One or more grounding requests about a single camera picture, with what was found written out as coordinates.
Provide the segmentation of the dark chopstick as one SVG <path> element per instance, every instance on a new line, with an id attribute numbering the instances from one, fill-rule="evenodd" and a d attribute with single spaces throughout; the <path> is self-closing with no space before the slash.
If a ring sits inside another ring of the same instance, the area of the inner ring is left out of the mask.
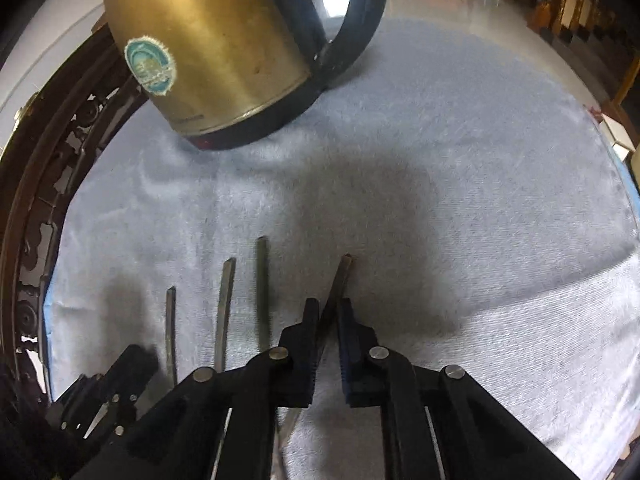
<path id="1" fill-rule="evenodd" d="M 321 363 L 323 352 L 326 348 L 326 341 L 329 338 L 332 326 L 336 320 L 337 305 L 343 298 L 353 262 L 354 258 L 352 258 L 351 254 L 341 256 L 340 264 L 338 265 L 334 275 L 328 299 L 326 300 L 326 304 L 320 314 L 316 340 L 316 366 L 319 366 Z M 288 478 L 288 472 L 286 471 L 284 460 L 284 450 L 288 445 L 288 441 L 292 437 L 300 414 L 302 414 L 302 410 L 300 408 L 289 408 L 284 416 L 281 427 L 276 433 L 272 456 L 271 479 L 283 480 Z"/>
<path id="2" fill-rule="evenodd" d="M 234 284 L 234 272 L 235 258 L 229 258 L 222 265 L 217 304 L 214 367 L 219 373 L 226 369 L 227 338 Z"/>
<path id="3" fill-rule="evenodd" d="M 165 347 L 167 377 L 173 387 L 177 385 L 176 361 L 176 300 L 177 289 L 170 286 L 165 297 Z"/>
<path id="4" fill-rule="evenodd" d="M 256 240 L 256 323 L 259 351 L 270 345 L 268 238 Z"/>

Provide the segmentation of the carved dark wooden sideboard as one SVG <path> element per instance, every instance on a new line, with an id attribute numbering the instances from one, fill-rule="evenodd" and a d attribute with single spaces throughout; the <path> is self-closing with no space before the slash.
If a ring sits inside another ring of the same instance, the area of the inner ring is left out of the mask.
<path id="1" fill-rule="evenodd" d="M 101 26 L 27 104 L 1 156 L 1 357 L 52 399 L 44 300 L 70 202 L 146 96 Z"/>

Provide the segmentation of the blue under cloth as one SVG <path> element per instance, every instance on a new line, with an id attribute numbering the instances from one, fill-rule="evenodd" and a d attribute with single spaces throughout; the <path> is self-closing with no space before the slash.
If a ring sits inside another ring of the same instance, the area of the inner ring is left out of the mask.
<path id="1" fill-rule="evenodd" d="M 48 315 L 50 314 L 50 301 L 49 287 L 52 280 L 52 275 L 55 267 L 55 259 L 47 261 L 44 267 L 44 272 L 40 278 L 40 296 L 39 296 L 39 316 L 40 316 L 40 329 L 39 329 L 39 348 L 40 358 L 43 367 L 44 378 L 44 390 L 46 390 L 47 402 L 51 404 L 53 402 L 53 388 L 51 382 L 50 373 L 50 341 L 48 330 Z"/>

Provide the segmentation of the gold electric kettle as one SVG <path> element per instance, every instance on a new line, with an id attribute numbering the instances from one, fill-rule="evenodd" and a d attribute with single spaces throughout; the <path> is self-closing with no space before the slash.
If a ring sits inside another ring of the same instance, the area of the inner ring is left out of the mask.
<path id="1" fill-rule="evenodd" d="M 386 0 L 348 0 L 326 36 L 314 0 L 103 0 L 115 44 L 171 126 L 222 151 L 303 114 L 354 64 Z"/>

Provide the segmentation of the grey table cloth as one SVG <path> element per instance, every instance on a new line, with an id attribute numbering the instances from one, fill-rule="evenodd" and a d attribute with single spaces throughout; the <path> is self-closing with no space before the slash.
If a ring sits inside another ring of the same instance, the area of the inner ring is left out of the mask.
<path id="1" fill-rule="evenodd" d="M 583 479 L 639 420 L 639 200 L 588 110 L 478 37 L 387 20 L 338 84 L 253 144 L 203 152 L 152 105 L 116 133 L 66 214 L 49 288 L 55 393 L 128 344 L 212 362 L 236 262 L 227 363 L 259 349 L 255 243 L 271 326 L 346 294 L 384 346 L 458 364 Z"/>

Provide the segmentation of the wooden staircase railing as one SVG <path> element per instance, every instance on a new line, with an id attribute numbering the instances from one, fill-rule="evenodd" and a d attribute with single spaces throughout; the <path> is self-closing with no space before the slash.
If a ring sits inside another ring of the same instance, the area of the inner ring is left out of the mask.
<path id="1" fill-rule="evenodd" d="M 604 110 L 639 101 L 639 35 L 606 0 L 533 0 L 528 27 L 570 66 Z"/>

